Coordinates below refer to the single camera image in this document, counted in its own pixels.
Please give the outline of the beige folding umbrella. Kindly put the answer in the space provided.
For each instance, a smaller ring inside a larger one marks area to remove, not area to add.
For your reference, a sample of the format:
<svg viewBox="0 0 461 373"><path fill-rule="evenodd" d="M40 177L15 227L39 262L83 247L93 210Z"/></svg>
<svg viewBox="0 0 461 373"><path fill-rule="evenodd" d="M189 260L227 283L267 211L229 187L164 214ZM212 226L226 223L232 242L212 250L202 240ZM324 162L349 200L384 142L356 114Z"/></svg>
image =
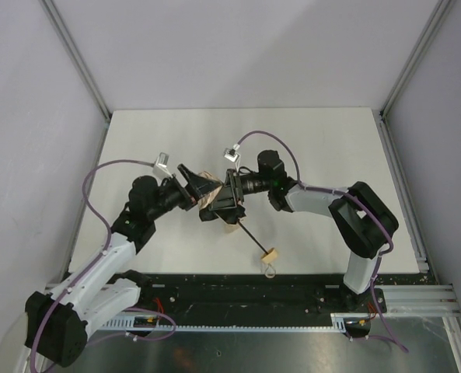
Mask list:
<svg viewBox="0 0 461 373"><path fill-rule="evenodd" d="M244 201L246 195L263 193L270 190L271 181L266 180L258 172L251 171L250 169L247 169L247 173L241 173L239 169L236 171L241 177ZM238 228L242 229L263 253L260 258L263 275L268 279L273 279L277 274L273 262L278 258L278 252L275 248L266 249L255 235L242 223L242 220L246 217L245 207L243 206L244 202L233 209L220 211L209 210L209 204L215 199L220 189L225 185L225 181L216 191L211 192L207 197L203 198L202 202L200 202L199 217L202 221L213 221L219 219L225 224L225 226L227 226L227 230L229 232L234 232Z"/></svg>

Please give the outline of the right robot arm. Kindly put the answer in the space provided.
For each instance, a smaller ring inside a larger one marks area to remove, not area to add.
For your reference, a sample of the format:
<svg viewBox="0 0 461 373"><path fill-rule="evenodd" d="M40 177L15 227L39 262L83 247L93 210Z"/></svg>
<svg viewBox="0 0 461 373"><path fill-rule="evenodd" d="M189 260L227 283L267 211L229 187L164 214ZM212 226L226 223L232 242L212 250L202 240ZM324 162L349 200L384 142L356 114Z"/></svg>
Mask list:
<svg viewBox="0 0 461 373"><path fill-rule="evenodd" d="M220 219L228 225L237 225L245 217L244 197L264 192L276 211L308 212L332 218L351 251L344 287L356 295L365 293L375 280L382 248L393 247L392 238L399 228L393 212L365 182L333 189L292 179L275 150L259 153L257 166L257 171L244 174L228 169L218 194L200 209L200 219Z"/></svg>

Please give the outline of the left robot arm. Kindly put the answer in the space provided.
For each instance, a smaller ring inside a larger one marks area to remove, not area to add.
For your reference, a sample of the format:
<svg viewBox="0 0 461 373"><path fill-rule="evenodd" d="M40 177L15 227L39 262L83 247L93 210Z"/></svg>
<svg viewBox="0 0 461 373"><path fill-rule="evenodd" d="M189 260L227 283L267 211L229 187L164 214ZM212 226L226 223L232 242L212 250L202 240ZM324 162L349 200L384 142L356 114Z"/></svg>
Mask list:
<svg viewBox="0 0 461 373"><path fill-rule="evenodd" d="M84 351L93 334L118 313L136 305L147 279L129 270L114 284L108 280L145 247L155 234L155 221L175 208L189 211L221 182L178 166L186 185L174 175L162 181L136 178L128 200L113 224L106 224L105 242L68 278L48 293L34 292L26 301L25 345L29 365L37 356L67 367Z"/></svg>

